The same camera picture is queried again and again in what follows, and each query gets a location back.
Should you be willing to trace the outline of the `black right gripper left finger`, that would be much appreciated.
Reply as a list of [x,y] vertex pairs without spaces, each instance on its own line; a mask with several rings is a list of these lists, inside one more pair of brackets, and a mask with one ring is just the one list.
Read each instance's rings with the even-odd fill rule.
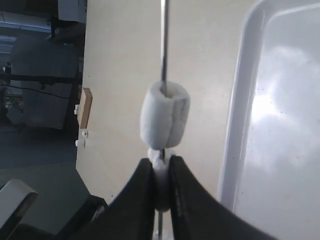
[[106,210],[68,239],[151,240],[154,222],[154,171],[150,160],[143,158]]

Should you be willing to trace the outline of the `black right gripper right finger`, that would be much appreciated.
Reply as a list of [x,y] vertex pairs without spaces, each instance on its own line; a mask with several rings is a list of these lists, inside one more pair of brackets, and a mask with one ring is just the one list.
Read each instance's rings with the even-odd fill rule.
[[170,212],[176,240],[271,240],[234,215],[198,182],[184,159],[169,161]]

